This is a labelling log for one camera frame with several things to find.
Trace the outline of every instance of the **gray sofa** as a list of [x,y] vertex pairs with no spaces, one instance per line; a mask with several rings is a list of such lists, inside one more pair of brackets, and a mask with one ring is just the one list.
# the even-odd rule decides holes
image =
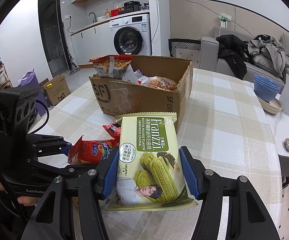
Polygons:
[[[200,59],[199,68],[217,72],[217,73],[222,73],[222,74],[229,75],[229,76],[234,76],[227,62],[224,59],[221,59],[221,58],[218,59],[219,43],[216,41],[216,37],[219,36],[219,27],[214,27],[213,33],[214,33],[214,37],[202,37],[201,38],[201,59]],[[244,33],[221,28],[220,35],[225,35],[225,34],[234,34],[241,40],[253,40],[254,38]],[[280,41],[283,43],[285,47],[286,55],[289,60],[289,36],[282,35],[280,37]],[[247,66],[247,73],[244,76],[243,80],[253,83],[254,74],[267,76],[273,81],[279,83],[281,86],[280,92],[282,91],[284,84],[285,84],[285,75],[283,75],[284,78],[281,79],[253,64],[250,64],[248,62],[245,62],[245,63]]]

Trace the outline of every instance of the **faucet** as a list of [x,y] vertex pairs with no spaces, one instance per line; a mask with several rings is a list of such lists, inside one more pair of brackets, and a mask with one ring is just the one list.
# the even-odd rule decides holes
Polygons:
[[94,15],[94,21],[93,21],[93,22],[94,22],[94,23],[97,22],[97,16],[95,15],[95,13],[94,13],[94,12],[91,12],[91,13],[89,13],[89,16],[90,16],[90,14],[93,14],[93,15]]

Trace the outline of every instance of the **white shirt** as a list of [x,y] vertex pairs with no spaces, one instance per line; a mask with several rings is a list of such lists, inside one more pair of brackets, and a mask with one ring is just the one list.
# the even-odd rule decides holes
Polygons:
[[139,203],[141,197],[133,191],[138,188],[133,179],[127,177],[117,178],[116,191],[118,195],[123,197],[121,199],[123,204],[135,205]]

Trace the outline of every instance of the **sf express box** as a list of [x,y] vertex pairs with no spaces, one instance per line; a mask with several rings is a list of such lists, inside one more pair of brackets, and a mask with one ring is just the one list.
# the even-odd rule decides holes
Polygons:
[[95,97],[101,110],[113,116],[138,112],[176,112],[175,123],[178,132],[190,96],[193,65],[190,60],[170,57],[132,57],[131,66],[147,77],[165,77],[177,82],[174,91],[148,88],[121,80],[90,78]]
[[45,83],[43,88],[53,106],[70,94],[68,84],[65,80],[65,74],[56,76],[51,81]]

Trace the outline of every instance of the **black and white patterned fabric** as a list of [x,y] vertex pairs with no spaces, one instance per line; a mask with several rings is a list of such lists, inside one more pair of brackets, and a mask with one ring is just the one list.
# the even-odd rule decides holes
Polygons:
[[176,49],[201,50],[201,41],[189,39],[169,39],[170,57],[176,57]]

